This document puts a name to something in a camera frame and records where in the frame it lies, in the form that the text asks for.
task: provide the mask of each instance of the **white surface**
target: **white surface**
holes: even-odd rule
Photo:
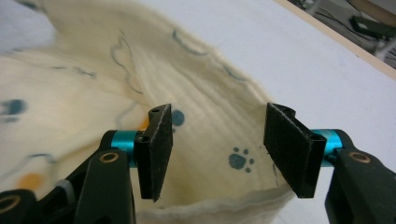
[[[5,29],[6,2],[0,1],[0,46],[24,47],[3,39],[33,26]],[[395,80],[274,1],[141,2],[219,49],[231,63],[254,76],[275,102],[295,109],[307,127],[343,129],[357,148],[396,170]],[[17,24],[21,22],[14,21],[12,26]],[[37,29],[47,29],[40,25],[47,24],[40,21]],[[48,37],[50,32],[42,35]],[[328,222],[323,203],[331,174],[332,169],[322,169],[316,198],[294,199],[274,223]]]

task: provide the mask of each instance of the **cream fabric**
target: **cream fabric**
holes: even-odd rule
[[[291,197],[262,145],[263,90],[212,48],[136,3],[39,1],[54,46],[0,57],[0,188],[48,193],[107,130],[137,130],[173,105],[161,199],[138,223],[269,222]]]

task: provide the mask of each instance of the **yellow stain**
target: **yellow stain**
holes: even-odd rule
[[[43,186],[44,183],[44,176],[36,173],[30,173],[24,175],[18,181],[18,188],[19,189],[29,189],[29,190],[36,190]]]
[[[148,126],[149,126],[149,118],[146,117],[146,118],[143,120],[143,123],[140,124],[139,127],[137,127],[137,130],[138,130],[138,131],[146,130]]]

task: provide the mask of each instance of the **blue paw print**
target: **blue paw print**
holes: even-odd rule
[[[243,152],[239,151],[238,147],[235,147],[233,149],[235,152],[234,154],[231,154],[230,157],[228,158],[230,166],[236,170],[242,170],[245,168],[246,173],[250,173],[251,169],[248,168],[247,166],[253,165],[254,160],[253,159],[247,159],[248,156],[248,149],[243,150]]]
[[[172,124],[175,126],[181,126],[184,123],[184,114],[180,110],[174,110],[172,112]]]
[[[23,100],[9,100],[1,103],[3,111],[0,113],[3,122],[16,122],[18,116],[22,114],[27,107],[27,103]]]

